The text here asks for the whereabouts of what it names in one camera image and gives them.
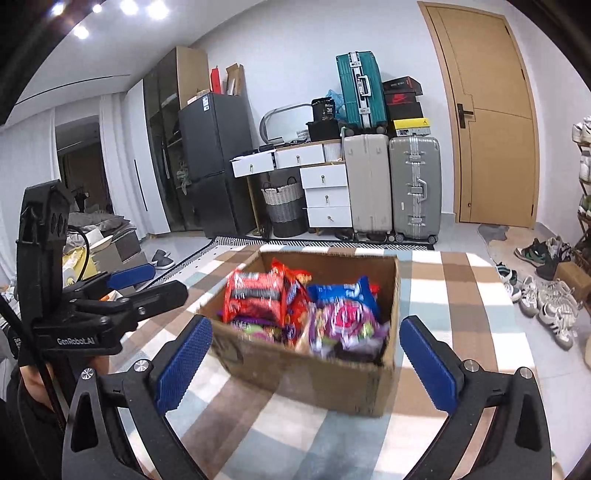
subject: white curtain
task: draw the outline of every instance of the white curtain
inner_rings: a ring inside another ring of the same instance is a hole
[[[139,187],[133,181],[131,163],[125,150],[122,100],[120,93],[100,97],[100,143],[113,210],[116,215],[131,220],[137,228],[138,238],[143,238],[148,232],[148,224],[142,214]]]
[[[0,283],[16,276],[25,188],[59,178],[53,108],[0,132]]]

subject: blue gripper pad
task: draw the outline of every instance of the blue gripper pad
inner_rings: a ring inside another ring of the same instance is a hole
[[[197,325],[191,331],[185,332],[191,326],[191,323],[193,323],[193,320],[176,340],[168,342],[175,343],[181,340],[182,344],[164,367],[155,384],[154,401],[156,410],[160,415],[175,410],[181,403],[191,380],[195,376],[195,372],[212,345],[213,329],[211,321],[201,317],[200,320],[197,319]]]
[[[415,372],[427,390],[431,401],[438,410],[452,414],[457,407],[457,384],[452,373],[446,368],[430,342],[437,342],[427,330],[430,339],[426,339],[415,320],[407,317],[400,324],[400,345],[412,363]]]
[[[107,281],[107,286],[112,290],[120,290],[125,287],[152,280],[155,275],[156,269],[154,266],[146,263],[120,272],[114,272]]]

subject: cardboard box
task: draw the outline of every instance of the cardboard box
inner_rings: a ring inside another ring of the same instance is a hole
[[[225,288],[215,294],[198,313],[213,323],[213,351],[231,375],[293,400],[353,415],[382,416],[401,365],[394,367],[398,334],[400,275],[395,256],[353,256],[301,251],[257,252],[244,267],[246,272],[266,272],[276,258],[290,268],[312,273],[317,284],[354,283],[367,275],[380,285],[378,305],[390,315],[390,336],[382,349],[380,366],[323,360],[282,345],[250,340],[240,330],[221,322]]]

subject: suitcase handle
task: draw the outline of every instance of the suitcase handle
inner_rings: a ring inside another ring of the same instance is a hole
[[[425,200],[427,200],[427,182],[424,181],[423,179],[417,179],[417,182],[419,182],[421,185],[423,185],[423,196],[419,200],[419,203],[420,203],[420,202],[424,202]]]
[[[357,75],[357,80],[359,95],[362,97],[371,97],[369,77],[367,75]]]

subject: doorway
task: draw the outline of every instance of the doorway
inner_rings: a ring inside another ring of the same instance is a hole
[[[501,15],[419,2],[443,74],[460,222],[532,228],[538,132],[531,86]]]
[[[60,175],[79,212],[113,213],[97,116],[56,126]]]

